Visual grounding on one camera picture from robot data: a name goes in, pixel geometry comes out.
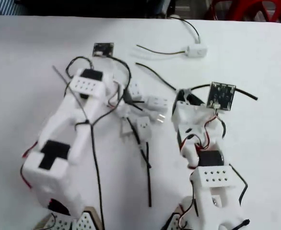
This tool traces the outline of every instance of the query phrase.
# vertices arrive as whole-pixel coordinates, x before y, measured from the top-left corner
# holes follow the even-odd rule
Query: white table
[[[281,229],[281,24],[193,24],[209,48],[204,59],[154,55],[135,47],[171,52],[192,43],[191,30],[177,20],[0,16],[1,230],[31,229],[48,213],[20,179],[20,156],[62,100],[65,86],[51,65],[64,72],[75,56],[91,56],[95,42],[114,42],[114,56],[127,61],[145,92],[175,97],[135,61],[152,67],[178,88],[219,81],[259,97],[255,102],[237,93],[231,112],[222,116],[227,124],[224,154],[249,184],[242,202],[251,220],[248,229]],[[207,93],[208,89],[195,91],[203,100]],[[179,155],[170,113],[164,125],[154,128],[150,144],[151,209],[145,169],[133,138],[119,137],[115,115],[101,121],[95,131],[106,228],[160,229],[178,202],[191,195],[190,171]],[[83,189],[89,188],[87,202],[99,212],[90,152],[87,161],[91,179]]]

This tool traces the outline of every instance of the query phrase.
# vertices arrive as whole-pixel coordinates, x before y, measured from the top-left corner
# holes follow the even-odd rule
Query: red wire
[[[23,173],[22,173],[22,169],[23,169],[23,165],[24,163],[22,164],[21,168],[20,168],[20,176],[21,178],[23,179],[23,181],[25,182],[25,184],[30,188],[32,189],[32,186],[30,185],[30,183],[28,183],[28,181],[25,179],[25,177],[23,176]]]
[[[27,158],[27,155],[29,154],[29,152],[38,144],[38,140],[30,147],[28,148],[24,154],[22,155],[22,158]],[[22,173],[22,169],[23,169],[23,165],[24,163],[22,164],[21,168],[20,168],[20,176],[22,178],[22,180],[24,181],[24,183],[30,188],[32,189],[32,186],[30,185],[30,183],[25,179],[23,173]]]
[[[187,137],[186,137],[186,138],[184,138],[184,140],[182,141],[182,144],[181,144],[181,146],[180,146],[180,152],[181,152],[181,150],[182,150],[182,148],[183,148],[183,146],[184,146],[184,144],[185,144],[186,140],[187,140]]]
[[[26,158],[27,155],[29,154],[29,152],[30,152],[37,144],[38,144],[38,140],[37,140],[30,148],[28,148],[28,149],[24,152],[24,154],[22,155],[22,158]]]
[[[206,137],[207,137],[207,141],[208,141],[207,144],[202,148],[204,150],[206,150],[209,147],[209,145],[210,145],[210,137],[209,137],[209,134],[208,134],[208,131],[207,131],[207,125],[208,125],[208,123],[210,123],[211,121],[215,120],[216,118],[217,118],[217,116],[214,115],[212,119],[210,119],[209,121],[204,123],[204,130],[206,131]]]

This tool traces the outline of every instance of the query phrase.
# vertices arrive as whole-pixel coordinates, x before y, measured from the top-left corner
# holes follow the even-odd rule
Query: white connector
[[[121,135],[126,136],[129,134],[132,134],[133,130],[131,128],[131,125],[126,119],[121,119]]]
[[[141,96],[141,89],[139,84],[134,80],[134,78],[131,79],[130,85],[128,87],[128,92],[134,101],[140,101],[142,96]]]
[[[152,136],[150,119],[147,116],[136,119],[136,130],[141,141],[148,141]]]
[[[189,58],[203,58],[207,55],[208,48],[203,43],[195,43],[188,46],[185,55]]]
[[[150,110],[166,113],[168,109],[168,100],[161,97],[149,96],[147,97],[145,105]]]
[[[150,111],[148,109],[143,109],[143,112],[150,118],[153,122],[161,122],[163,123],[165,120],[165,116],[157,111]]]
[[[123,100],[121,100],[121,102],[117,106],[117,109],[115,110],[115,113],[120,118],[126,118],[131,113],[131,107],[128,104],[126,104]]]

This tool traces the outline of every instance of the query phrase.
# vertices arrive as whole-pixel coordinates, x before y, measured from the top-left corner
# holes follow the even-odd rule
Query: red chair
[[[213,0],[206,14],[207,19],[216,20],[215,5],[225,0]],[[281,15],[281,0],[269,0],[275,4],[275,12],[270,18],[269,13],[263,5],[263,0],[232,0],[230,9],[226,15],[227,20],[241,21],[244,15],[254,19],[258,12],[262,12],[267,22],[275,22]]]

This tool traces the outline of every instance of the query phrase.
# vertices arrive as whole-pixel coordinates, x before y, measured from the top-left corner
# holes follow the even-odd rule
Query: black circuit board
[[[95,43],[93,57],[96,56],[113,56],[114,43]]]
[[[235,85],[212,82],[209,92],[207,108],[231,110]]]

